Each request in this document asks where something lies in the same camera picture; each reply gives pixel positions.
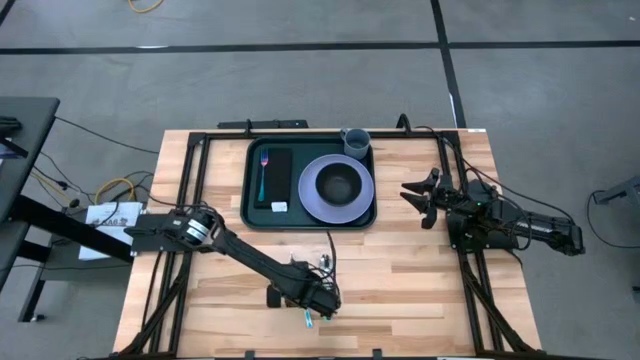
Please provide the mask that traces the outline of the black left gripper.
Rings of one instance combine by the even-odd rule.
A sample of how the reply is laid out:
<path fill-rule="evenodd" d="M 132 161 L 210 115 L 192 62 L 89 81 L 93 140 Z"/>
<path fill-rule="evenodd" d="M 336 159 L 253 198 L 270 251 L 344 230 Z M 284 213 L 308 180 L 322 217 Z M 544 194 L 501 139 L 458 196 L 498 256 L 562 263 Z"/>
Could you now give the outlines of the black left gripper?
<path fill-rule="evenodd" d="M 266 289 L 266 305 L 268 308 L 280 308 L 283 297 L 286 302 L 314 309 L 322 317 L 332 318 L 341 307 L 341 300 L 325 289 L 322 281 L 315 275 L 303 280 L 286 279 L 280 285 L 280 291 L 269 285 Z"/>

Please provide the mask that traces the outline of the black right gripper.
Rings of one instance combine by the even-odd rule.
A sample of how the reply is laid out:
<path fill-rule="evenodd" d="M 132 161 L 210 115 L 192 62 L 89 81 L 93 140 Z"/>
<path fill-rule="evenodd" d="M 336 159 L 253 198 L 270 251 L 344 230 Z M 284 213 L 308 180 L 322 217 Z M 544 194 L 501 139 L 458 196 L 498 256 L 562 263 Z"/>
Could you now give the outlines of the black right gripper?
<path fill-rule="evenodd" d="M 421 220 L 421 227 L 423 229 L 433 228 L 437 221 L 437 208 L 464 212 L 465 206 L 468 203 L 468 195 L 465 192 L 446 186 L 436 187 L 439 176 L 440 170 L 438 168 L 432 168 L 424 180 L 401 184 L 404 189 L 419 194 L 401 192 L 400 196 L 413 206 L 419 214 L 423 215 Z M 432 192 L 432 201 L 429 196 L 424 195 L 430 192 Z"/>

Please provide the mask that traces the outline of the grey mug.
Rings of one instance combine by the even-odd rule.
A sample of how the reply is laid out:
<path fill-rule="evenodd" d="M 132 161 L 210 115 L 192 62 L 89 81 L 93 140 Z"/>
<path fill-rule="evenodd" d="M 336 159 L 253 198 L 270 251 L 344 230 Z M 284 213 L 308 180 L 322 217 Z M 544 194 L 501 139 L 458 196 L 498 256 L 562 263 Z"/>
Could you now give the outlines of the grey mug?
<path fill-rule="evenodd" d="M 340 137 L 344 143 L 344 154 L 357 160 L 362 160 L 370 148 L 371 137 L 363 129 L 343 128 Z"/>

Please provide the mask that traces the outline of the black bowl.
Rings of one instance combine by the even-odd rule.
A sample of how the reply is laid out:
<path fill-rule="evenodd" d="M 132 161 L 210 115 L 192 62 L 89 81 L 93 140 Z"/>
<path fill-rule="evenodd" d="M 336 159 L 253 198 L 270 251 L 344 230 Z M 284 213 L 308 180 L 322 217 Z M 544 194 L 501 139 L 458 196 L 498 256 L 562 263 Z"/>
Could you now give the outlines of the black bowl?
<path fill-rule="evenodd" d="M 328 204 L 346 206 L 360 194 L 362 180 L 355 168 L 344 163 L 332 163 L 323 167 L 315 181 L 316 191 Z"/>

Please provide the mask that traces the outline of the lavender round plate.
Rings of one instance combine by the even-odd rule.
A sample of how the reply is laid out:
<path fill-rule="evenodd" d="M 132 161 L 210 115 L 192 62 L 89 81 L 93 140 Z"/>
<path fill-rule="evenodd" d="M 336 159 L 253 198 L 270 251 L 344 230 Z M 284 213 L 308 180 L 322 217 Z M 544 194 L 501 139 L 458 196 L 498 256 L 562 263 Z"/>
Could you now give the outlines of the lavender round plate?
<path fill-rule="evenodd" d="M 315 181 L 319 171 L 332 163 L 352 166 L 362 180 L 359 196 L 346 206 L 330 205 L 316 191 Z M 311 161 L 302 171 L 298 181 L 298 195 L 305 210 L 317 220 L 329 224 L 347 224 L 364 215 L 374 203 L 374 178 L 362 163 L 351 157 L 341 154 L 323 155 Z"/>

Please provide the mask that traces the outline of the iridescent metal fork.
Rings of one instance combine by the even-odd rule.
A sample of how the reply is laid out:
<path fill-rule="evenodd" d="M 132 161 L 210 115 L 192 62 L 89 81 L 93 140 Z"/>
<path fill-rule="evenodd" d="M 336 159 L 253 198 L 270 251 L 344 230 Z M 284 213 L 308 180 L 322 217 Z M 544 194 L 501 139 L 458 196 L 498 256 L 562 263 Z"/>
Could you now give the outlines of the iridescent metal fork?
<path fill-rule="evenodd" d="M 260 173 L 260 187 L 258 193 L 258 201 L 262 202 L 265 199 L 265 170 L 269 162 L 268 150 L 263 149 L 260 153 L 260 165 L 261 165 L 261 173 Z"/>

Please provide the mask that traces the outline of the dark green serving tray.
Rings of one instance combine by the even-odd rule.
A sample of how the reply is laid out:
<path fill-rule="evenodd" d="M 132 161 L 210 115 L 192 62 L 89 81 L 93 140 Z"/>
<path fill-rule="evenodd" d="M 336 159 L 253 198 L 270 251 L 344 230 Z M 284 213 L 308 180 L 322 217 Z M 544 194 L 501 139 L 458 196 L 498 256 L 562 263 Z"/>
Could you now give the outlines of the dark green serving tray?
<path fill-rule="evenodd" d="M 257 177 L 260 150 L 263 148 L 289 148 L 292 150 L 292 172 L 290 201 L 285 212 L 271 209 L 257 209 L 253 201 L 257 195 Z M 360 218 L 347 224 L 329 224 L 317 220 L 303 207 L 298 195 L 298 181 L 302 171 L 313 160 L 323 155 L 338 154 L 343 148 L 342 140 L 336 134 L 304 133 L 294 136 L 261 137 L 254 140 L 247 149 L 244 184 L 240 215 L 243 222 L 257 230 L 358 230 L 374 223 L 377 216 L 376 187 L 374 203 Z M 375 185 L 373 152 L 369 151 L 362 163 L 372 174 Z"/>

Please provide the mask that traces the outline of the grey metal stand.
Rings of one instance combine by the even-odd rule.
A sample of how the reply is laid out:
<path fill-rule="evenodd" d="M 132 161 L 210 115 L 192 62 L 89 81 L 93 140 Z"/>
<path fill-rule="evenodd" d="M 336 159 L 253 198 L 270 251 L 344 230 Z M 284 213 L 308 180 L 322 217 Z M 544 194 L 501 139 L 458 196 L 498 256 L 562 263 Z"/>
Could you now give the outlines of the grey metal stand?
<path fill-rule="evenodd" d="M 607 190 L 597 190 L 594 193 L 594 202 L 598 205 L 606 205 L 613 199 L 624 197 L 640 206 L 640 176 L 634 176 Z"/>

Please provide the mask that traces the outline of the white paper sheet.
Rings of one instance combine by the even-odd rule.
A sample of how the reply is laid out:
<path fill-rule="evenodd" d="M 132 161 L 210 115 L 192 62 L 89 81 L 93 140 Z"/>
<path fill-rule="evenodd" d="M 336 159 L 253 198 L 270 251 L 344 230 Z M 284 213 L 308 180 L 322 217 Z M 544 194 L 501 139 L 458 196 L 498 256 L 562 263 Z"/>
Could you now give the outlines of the white paper sheet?
<path fill-rule="evenodd" d="M 91 205 L 88 207 L 85 223 L 120 242 L 131 245 L 133 238 L 127 235 L 124 229 L 136 225 L 142 209 L 143 204 L 140 202 L 109 202 Z"/>

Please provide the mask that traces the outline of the black desk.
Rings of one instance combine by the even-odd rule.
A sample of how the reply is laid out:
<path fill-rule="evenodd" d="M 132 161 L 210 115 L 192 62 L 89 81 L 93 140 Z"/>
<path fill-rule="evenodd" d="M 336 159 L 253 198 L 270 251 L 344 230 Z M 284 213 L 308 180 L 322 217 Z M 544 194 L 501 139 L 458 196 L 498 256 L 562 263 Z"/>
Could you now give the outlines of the black desk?
<path fill-rule="evenodd" d="M 61 211 L 22 194 L 55 120 L 60 100 L 46 97 L 0 96 L 0 291 L 15 267 L 18 257 L 38 263 L 36 277 L 20 312 L 20 322 L 38 322 L 44 318 L 36 306 L 46 280 L 41 277 L 51 255 L 49 245 L 26 239 L 31 227 L 104 253 L 113 259 L 132 263 L 131 246 Z"/>

